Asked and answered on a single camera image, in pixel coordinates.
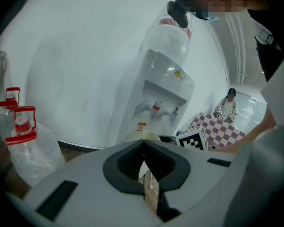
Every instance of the white cup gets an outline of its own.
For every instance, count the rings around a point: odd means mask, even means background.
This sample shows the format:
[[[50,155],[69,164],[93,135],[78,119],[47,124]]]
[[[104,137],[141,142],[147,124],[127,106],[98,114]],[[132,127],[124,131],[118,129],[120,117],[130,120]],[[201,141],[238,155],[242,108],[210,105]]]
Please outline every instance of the white cup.
[[[157,141],[161,141],[160,137],[155,134],[154,132],[151,131],[144,131],[143,132],[143,139],[144,140],[157,140]]]

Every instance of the white wall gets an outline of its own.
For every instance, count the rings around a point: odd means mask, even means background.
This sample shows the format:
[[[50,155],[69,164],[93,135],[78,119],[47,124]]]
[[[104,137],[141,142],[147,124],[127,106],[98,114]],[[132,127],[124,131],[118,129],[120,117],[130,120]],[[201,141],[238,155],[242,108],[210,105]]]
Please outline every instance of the white wall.
[[[233,87],[234,89],[236,89],[237,92],[246,94],[248,96],[252,96],[258,100],[266,102],[260,93],[260,91],[262,90],[261,88],[248,86],[248,85],[237,85],[237,84],[231,84],[230,87]]]
[[[170,0],[28,0],[0,38],[21,104],[68,142],[105,145],[117,85],[153,20]],[[203,21],[184,70],[195,81],[180,123],[211,113],[226,95],[221,55]]]
[[[227,66],[223,50],[214,37],[214,31],[197,19],[190,53],[183,66],[195,82],[195,91],[176,132],[187,129],[197,114],[212,114],[219,101],[227,95]]]

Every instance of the white box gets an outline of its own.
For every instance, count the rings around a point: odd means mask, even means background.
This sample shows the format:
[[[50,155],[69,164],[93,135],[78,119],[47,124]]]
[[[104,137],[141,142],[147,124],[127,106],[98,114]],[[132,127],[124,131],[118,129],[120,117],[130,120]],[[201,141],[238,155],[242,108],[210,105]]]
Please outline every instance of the white box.
[[[178,146],[208,150],[207,138],[202,125],[190,128],[176,137]]]

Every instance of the water bottle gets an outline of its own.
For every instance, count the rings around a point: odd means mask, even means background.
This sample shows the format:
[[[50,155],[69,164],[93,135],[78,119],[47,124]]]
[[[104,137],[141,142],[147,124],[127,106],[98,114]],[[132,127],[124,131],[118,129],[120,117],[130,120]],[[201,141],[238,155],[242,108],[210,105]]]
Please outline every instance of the water bottle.
[[[15,128],[11,137],[5,139],[18,175],[30,186],[64,165],[58,141],[48,128],[36,123],[35,112],[33,106],[17,107]]]
[[[169,57],[179,66],[185,62],[192,38],[195,17],[187,14],[188,27],[181,28],[176,21],[168,15],[164,7],[148,29],[142,43],[142,49],[152,49]]]
[[[10,92],[18,91],[18,101],[16,95]],[[0,136],[4,140],[10,136],[10,132],[15,127],[14,110],[19,105],[20,88],[9,87],[5,91],[5,101],[0,102]]]

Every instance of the checkered floor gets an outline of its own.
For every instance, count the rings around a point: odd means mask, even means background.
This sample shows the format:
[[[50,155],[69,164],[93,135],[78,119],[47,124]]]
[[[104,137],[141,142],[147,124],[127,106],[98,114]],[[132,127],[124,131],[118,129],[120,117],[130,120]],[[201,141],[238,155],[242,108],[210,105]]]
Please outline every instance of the checkered floor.
[[[208,142],[217,148],[232,145],[245,136],[245,133],[205,113],[199,114],[189,128],[199,125],[205,128],[205,135]]]

